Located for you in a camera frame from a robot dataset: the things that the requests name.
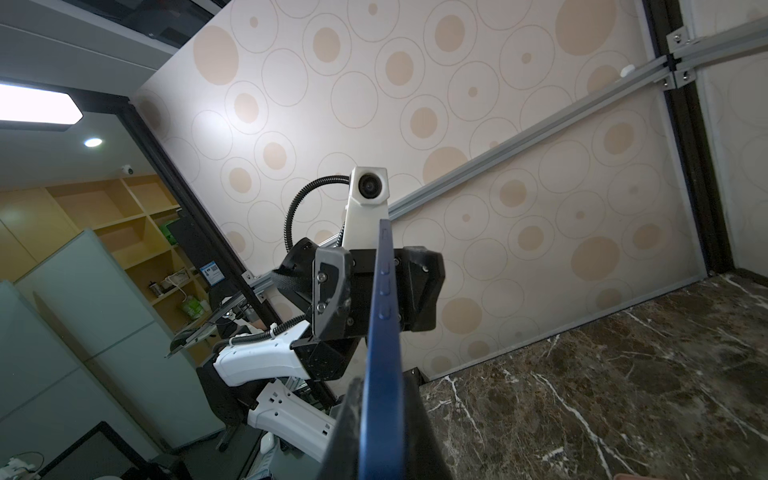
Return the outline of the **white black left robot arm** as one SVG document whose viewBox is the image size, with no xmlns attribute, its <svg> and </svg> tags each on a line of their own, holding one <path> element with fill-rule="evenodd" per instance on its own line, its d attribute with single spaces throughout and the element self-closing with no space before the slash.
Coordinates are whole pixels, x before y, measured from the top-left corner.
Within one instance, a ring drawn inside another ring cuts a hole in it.
<svg viewBox="0 0 768 480">
<path fill-rule="evenodd" d="M 426 479 L 447 474 L 400 336 L 436 326 L 446 272 L 423 247 L 347 250 L 298 241 L 273 271 L 300 315 L 266 332 L 218 343 L 197 375 L 227 425 L 272 433 L 318 460 L 326 478 Z M 341 378 L 360 345 L 363 373 L 331 417 L 286 386 Z"/>
</svg>

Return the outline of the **dark blue smartphone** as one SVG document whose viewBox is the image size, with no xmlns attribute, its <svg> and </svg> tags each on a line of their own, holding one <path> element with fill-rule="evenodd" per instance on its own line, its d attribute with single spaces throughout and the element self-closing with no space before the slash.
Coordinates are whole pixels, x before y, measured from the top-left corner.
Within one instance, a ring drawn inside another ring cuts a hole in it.
<svg viewBox="0 0 768 480">
<path fill-rule="evenodd" d="M 405 477 L 404 379 L 391 222 L 379 224 L 361 409 L 358 477 Z"/>
</svg>

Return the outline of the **silver aluminium rail back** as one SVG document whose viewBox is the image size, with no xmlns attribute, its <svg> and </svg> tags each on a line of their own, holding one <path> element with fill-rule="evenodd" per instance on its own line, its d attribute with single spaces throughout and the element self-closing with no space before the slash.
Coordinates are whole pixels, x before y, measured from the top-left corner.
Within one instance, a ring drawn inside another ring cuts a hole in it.
<svg viewBox="0 0 768 480">
<path fill-rule="evenodd" d="M 693 38 L 685 27 L 666 37 L 670 74 L 665 90 L 679 89 L 697 78 L 696 69 L 767 49 L 767 18 L 763 17 L 709 37 Z"/>
</svg>

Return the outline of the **black corner frame post left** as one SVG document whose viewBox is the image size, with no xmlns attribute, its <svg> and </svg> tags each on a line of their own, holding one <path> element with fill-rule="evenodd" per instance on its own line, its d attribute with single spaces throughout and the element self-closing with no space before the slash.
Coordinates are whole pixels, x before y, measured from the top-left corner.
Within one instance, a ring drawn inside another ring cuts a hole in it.
<svg viewBox="0 0 768 480">
<path fill-rule="evenodd" d="M 666 60 L 671 73 L 664 98 L 705 267 L 711 275 L 726 273 L 734 260 L 700 98 L 694 74 L 683 72 L 673 56 L 673 49 L 687 40 L 681 5 L 644 0 L 642 7 L 654 55 Z"/>
</svg>

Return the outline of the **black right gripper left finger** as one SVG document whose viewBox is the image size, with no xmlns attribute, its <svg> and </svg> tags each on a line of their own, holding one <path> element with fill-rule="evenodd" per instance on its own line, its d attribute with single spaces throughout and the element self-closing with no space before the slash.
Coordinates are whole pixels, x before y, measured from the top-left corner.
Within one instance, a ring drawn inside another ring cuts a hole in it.
<svg viewBox="0 0 768 480">
<path fill-rule="evenodd" d="M 363 387 L 362 378 L 355 378 L 349 384 L 317 480 L 358 478 Z"/>
</svg>

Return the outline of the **silver aluminium rail left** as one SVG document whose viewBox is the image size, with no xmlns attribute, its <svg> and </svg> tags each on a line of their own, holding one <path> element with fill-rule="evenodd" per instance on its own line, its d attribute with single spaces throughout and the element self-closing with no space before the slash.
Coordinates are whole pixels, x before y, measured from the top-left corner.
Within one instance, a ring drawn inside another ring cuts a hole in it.
<svg viewBox="0 0 768 480">
<path fill-rule="evenodd" d="M 567 257 L 595 234 L 608 236 L 613 253 L 590 250 L 584 265 L 613 274 L 627 252 L 617 220 L 656 201 L 661 164 L 646 166 L 634 202 L 610 194 L 610 174 L 648 149 L 636 98 L 668 71 L 665 58 L 654 60 L 396 201 L 396 246 L 442 252 L 448 278 L 440 299 L 486 309 L 502 304 L 503 287 L 512 290 L 514 311 L 541 305 L 533 286 L 543 266 L 562 273 L 564 286 L 574 285 L 577 270 Z"/>
</svg>

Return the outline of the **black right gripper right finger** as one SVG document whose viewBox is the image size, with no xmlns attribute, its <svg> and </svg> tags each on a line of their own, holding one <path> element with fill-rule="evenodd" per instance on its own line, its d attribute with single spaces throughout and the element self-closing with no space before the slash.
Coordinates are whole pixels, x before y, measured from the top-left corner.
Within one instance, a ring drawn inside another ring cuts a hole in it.
<svg viewBox="0 0 768 480">
<path fill-rule="evenodd" d="M 416 480 L 452 478 L 441 454 L 432 424 L 422 402 L 419 384 L 404 373 L 405 478 Z"/>
</svg>

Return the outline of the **wooden shelving unit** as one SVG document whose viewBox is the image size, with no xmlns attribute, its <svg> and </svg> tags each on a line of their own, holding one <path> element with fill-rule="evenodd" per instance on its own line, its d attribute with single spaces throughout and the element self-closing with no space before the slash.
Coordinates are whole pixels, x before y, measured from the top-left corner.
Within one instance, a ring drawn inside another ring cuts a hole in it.
<svg viewBox="0 0 768 480">
<path fill-rule="evenodd" d="M 169 226 L 180 206 L 156 175 L 1 194 L 1 277 L 16 281 L 92 230 L 173 333 L 206 324 L 209 286 Z"/>
</svg>

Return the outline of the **grey cabinet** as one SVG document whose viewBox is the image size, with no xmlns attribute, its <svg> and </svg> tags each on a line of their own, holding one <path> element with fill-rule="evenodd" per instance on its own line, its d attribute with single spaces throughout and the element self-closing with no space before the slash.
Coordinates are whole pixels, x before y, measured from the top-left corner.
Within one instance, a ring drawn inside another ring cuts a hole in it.
<svg viewBox="0 0 768 480">
<path fill-rule="evenodd" d="M 222 429 L 191 358 L 93 232 L 1 284 L 1 454 L 53 459 L 99 423 L 143 457 Z"/>
</svg>

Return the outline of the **ceiling light panel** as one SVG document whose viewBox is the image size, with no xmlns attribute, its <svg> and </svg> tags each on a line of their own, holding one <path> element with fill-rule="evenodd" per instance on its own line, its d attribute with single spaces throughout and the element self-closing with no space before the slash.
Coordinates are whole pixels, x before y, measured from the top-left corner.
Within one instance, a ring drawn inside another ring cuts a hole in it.
<svg viewBox="0 0 768 480">
<path fill-rule="evenodd" d="M 1 84 L 2 128 L 65 131 L 82 118 L 83 113 L 66 93 Z"/>
</svg>

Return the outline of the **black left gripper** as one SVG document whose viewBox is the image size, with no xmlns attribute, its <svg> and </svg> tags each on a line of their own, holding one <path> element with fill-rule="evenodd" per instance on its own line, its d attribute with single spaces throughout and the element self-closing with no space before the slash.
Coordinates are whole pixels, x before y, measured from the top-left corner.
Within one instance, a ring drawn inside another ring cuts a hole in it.
<svg viewBox="0 0 768 480">
<path fill-rule="evenodd" d="M 320 247 L 303 238 L 272 271 L 278 291 L 307 315 L 310 327 L 291 344 L 309 378 L 337 380 L 369 330 L 376 252 Z M 401 330 L 436 328 L 446 278 L 443 255 L 425 247 L 395 250 Z"/>
</svg>

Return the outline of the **silver aluminium rail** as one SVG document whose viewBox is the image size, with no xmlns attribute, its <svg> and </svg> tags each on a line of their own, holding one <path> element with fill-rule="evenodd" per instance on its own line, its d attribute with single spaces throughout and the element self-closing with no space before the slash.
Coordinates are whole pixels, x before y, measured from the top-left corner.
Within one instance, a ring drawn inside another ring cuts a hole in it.
<svg viewBox="0 0 768 480">
<path fill-rule="evenodd" d="M 613 274 L 627 252 L 617 220 L 656 201 L 661 164 L 646 166 L 634 202 L 610 194 L 610 174 L 648 149 L 636 98 L 668 71 L 665 58 L 654 60 L 396 201 L 396 246 L 442 252 L 448 278 L 440 299 L 486 309 L 502 304 L 503 287 L 512 290 L 514 311 L 541 305 L 533 286 L 543 266 L 562 273 L 564 286 L 574 285 L 577 270 L 567 257 L 595 234 L 608 236 L 613 253 L 590 250 L 584 265 Z"/>
<path fill-rule="evenodd" d="M 709 37 L 693 38 L 685 27 L 666 37 L 670 74 L 665 90 L 679 89 L 697 78 L 696 69 L 767 49 L 767 18 L 763 17 Z"/>
</svg>

